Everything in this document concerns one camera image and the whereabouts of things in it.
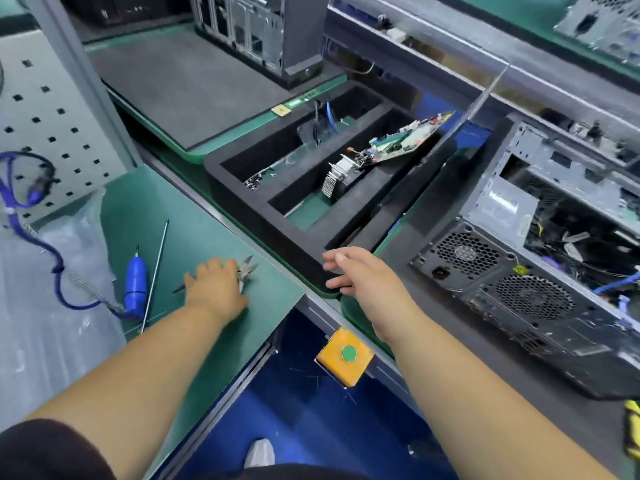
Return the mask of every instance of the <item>plastic bag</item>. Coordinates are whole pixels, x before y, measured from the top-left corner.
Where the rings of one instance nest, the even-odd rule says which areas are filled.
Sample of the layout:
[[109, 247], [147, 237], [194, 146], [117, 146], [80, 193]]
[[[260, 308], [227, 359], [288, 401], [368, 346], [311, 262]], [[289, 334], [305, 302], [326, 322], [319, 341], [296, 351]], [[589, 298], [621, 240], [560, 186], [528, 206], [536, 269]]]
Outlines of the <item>plastic bag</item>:
[[[60, 251], [65, 266], [114, 300], [100, 208], [104, 190], [73, 217], [45, 225], [40, 237]], [[107, 307], [74, 311], [54, 294], [54, 259], [22, 241], [12, 230], [0, 232], [0, 431], [19, 422], [126, 343], [120, 321]], [[92, 298], [66, 275], [68, 302]]]

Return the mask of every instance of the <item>person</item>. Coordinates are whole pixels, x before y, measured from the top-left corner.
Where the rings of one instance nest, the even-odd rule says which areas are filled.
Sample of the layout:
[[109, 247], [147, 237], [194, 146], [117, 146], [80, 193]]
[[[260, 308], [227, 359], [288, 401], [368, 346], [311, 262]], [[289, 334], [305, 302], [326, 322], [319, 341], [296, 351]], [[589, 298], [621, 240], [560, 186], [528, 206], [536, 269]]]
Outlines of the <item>person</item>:
[[[457, 339], [425, 315], [395, 273], [360, 248], [324, 254], [327, 282], [355, 296], [461, 479], [613, 479]], [[143, 476], [220, 332], [248, 304], [237, 265], [186, 274], [182, 308], [133, 339], [25, 421], [0, 434], [3, 479]], [[358, 479], [323, 468], [247, 468], [241, 479]]]

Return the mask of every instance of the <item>shoe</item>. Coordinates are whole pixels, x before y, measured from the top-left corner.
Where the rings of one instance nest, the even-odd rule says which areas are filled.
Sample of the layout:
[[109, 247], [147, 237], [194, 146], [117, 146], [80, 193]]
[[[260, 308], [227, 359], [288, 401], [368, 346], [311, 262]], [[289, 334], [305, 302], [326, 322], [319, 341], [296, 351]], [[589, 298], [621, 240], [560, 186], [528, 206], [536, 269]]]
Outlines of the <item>shoe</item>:
[[254, 442], [244, 460], [244, 468], [270, 467], [276, 464], [276, 453], [267, 439]]

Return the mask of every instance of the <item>screwdriver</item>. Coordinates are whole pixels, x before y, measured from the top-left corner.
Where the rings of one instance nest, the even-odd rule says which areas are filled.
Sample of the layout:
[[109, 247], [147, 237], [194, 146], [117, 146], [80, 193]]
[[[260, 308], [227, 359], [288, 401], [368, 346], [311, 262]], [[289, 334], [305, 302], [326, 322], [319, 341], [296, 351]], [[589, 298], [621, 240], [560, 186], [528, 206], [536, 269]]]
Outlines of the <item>screwdriver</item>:
[[131, 318], [142, 319], [147, 304], [147, 266], [140, 257], [140, 246], [127, 266], [124, 307]]

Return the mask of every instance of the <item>forearm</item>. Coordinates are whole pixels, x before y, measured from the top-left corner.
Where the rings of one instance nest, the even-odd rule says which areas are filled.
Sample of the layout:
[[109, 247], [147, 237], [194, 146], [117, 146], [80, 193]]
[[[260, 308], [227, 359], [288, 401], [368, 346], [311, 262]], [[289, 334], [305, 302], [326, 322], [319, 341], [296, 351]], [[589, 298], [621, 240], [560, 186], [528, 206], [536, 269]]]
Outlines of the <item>forearm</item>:
[[392, 345], [461, 479], [610, 479], [606, 469], [419, 310]]
[[28, 419], [68, 424], [100, 450], [117, 478], [138, 479], [220, 332], [220, 321], [206, 311], [183, 307]]

